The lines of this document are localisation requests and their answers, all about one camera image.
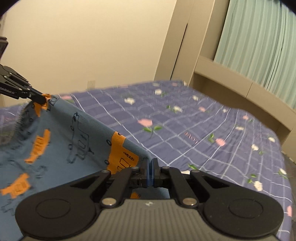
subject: floral bedsheet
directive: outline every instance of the floral bedsheet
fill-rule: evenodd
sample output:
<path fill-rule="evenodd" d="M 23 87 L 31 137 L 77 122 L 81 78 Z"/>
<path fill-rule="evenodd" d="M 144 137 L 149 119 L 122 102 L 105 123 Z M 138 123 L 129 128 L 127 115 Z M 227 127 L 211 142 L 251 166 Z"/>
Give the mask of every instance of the floral bedsheet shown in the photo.
<path fill-rule="evenodd" d="M 278 231 L 288 241 L 292 193 L 276 134 L 250 113 L 224 106 L 182 81 L 123 85 L 60 95 L 146 149 L 160 166 L 201 169 L 263 192 L 285 212 Z M 1 142 L 21 107 L 0 110 Z"/>

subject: white flower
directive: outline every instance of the white flower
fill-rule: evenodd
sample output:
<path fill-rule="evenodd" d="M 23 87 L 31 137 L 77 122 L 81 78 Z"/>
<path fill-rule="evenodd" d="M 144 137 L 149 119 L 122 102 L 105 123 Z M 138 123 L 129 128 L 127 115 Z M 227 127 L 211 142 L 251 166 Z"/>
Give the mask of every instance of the white flower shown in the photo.
<path fill-rule="evenodd" d="M 124 99 L 124 102 L 132 105 L 133 103 L 135 103 L 135 100 L 133 98 L 126 98 Z"/>
<path fill-rule="evenodd" d="M 181 173 L 183 173 L 183 174 L 190 174 L 190 171 L 183 171 Z"/>
<path fill-rule="evenodd" d="M 257 147 L 255 144 L 253 144 L 251 147 L 253 150 L 259 150 L 259 147 Z"/>
<path fill-rule="evenodd" d="M 173 107 L 173 110 L 182 112 L 182 109 L 179 106 L 176 106 L 176 105 Z"/>
<path fill-rule="evenodd" d="M 162 90 L 161 90 L 161 89 L 157 89 L 157 90 L 155 90 L 155 94 L 156 94 L 156 95 L 161 95 L 161 94 L 162 94 Z"/>
<path fill-rule="evenodd" d="M 198 97 L 196 95 L 193 95 L 192 99 L 194 99 L 195 101 L 198 101 Z"/>
<path fill-rule="evenodd" d="M 244 130 L 244 128 L 241 127 L 241 126 L 237 126 L 235 129 L 238 130 L 238 131 L 243 131 Z"/>
<path fill-rule="evenodd" d="M 259 181 L 254 182 L 254 187 L 257 189 L 257 191 L 262 191 L 263 190 L 262 183 L 259 182 Z"/>
<path fill-rule="evenodd" d="M 280 171 L 282 174 L 287 175 L 287 172 L 286 172 L 284 169 L 280 168 L 279 171 Z"/>
<path fill-rule="evenodd" d="M 271 142 L 276 142 L 276 140 L 273 137 L 268 137 L 268 140 L 270 140 Z"/>

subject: curtain fold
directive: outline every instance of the curtain fold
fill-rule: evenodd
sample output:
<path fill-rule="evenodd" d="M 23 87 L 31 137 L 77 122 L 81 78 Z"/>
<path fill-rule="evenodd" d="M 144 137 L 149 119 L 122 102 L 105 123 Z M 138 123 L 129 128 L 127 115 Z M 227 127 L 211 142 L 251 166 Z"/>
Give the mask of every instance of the curtain fold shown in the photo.
<path fill-rule="evenodd" d="M 296 15 L 278 0 L 230 0 L 214 62 L 296 108 Z"/>

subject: floor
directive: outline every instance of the floor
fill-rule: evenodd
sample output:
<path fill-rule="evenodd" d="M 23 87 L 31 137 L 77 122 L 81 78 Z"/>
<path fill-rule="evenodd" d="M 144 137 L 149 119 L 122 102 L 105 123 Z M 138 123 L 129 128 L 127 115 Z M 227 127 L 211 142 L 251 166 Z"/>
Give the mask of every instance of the floor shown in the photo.
<path fill-rule="evenodd" d="M 293 205 L 292 205 L 292 230 L 290 235 L 290 241 L 296 241 L 296 164 L 285 156 L 286 172 L 291 183 Z"/>

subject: wall outlet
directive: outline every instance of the wall outlet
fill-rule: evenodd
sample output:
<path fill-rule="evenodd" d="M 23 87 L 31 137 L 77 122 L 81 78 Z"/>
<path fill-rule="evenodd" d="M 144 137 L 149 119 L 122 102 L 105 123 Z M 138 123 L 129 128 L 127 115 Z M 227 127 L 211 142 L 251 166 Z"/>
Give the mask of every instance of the wall outlet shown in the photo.
<path fill-rule="evenodd" d="M 87 82 L 87 90 L 93 90 L 96 86 L 95 80 L 90 80 Z"/>

